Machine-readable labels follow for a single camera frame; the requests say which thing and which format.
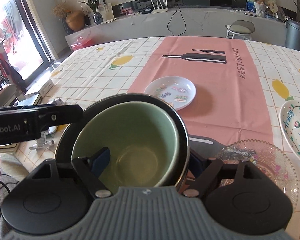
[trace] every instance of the stool cushion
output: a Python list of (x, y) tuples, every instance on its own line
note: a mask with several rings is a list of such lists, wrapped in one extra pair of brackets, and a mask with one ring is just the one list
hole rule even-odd
[(248, 29), (247, 27), (241, 26), (241, 25), (227, 25), (226, 26), (228, 30), (234, 32), (234, 33), (240, 33), (240, 34), (250, 34), (252, 31)]

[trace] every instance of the cardboard box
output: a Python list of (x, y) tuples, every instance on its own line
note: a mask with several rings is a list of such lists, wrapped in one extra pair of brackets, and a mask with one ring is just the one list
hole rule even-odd
[(25, 97), (30, 98), (34, 95), (40, 94), (43, 98), (53, 86), (54, 84), (50, 78), (44, 82), (39, 80), (28, 90)]

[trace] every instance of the chair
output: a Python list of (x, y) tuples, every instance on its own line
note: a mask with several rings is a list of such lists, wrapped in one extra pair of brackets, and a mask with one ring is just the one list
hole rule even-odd
[(25, 100), (25, 96), (16, 85), (8, 85), (0, 91), (0, 107), (9, 106), (16, 98), (19, 101)]
[(232, 39), (235, 38), (235, 36), (240, 36), (244, 40), (251, 41), (250, 34), (255, 32), (255, 27), (252, 22), (248, 21), (235, 21), (231, 25), (226, 25), (227, 28), (227, 36), (226, 39), (230, 39), (230, 36), (232, 36)]

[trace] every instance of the glass plate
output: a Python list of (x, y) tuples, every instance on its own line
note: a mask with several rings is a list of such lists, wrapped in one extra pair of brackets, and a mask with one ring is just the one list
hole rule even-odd
[[(259, 140), (245, 140), (223, 148), (216, 158), (229, 164), (249, 159), (290, 198), (293, 209), (296, 208), (299, 192), (297, 174), (287, 155), (276, 146)], [(233, 179), (224, 179), (221, 186), (232, 182)]]

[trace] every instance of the white bar stool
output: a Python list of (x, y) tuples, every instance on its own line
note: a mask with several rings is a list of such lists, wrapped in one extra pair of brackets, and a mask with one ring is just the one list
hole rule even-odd
[(255, 27), (252, 22), (238, 20), (231, 25), (226, 25), (226, 39), (235, 39), (235, 36), (240, 36), (243, 40), (251, 41), (251, 34), (255, 32)]

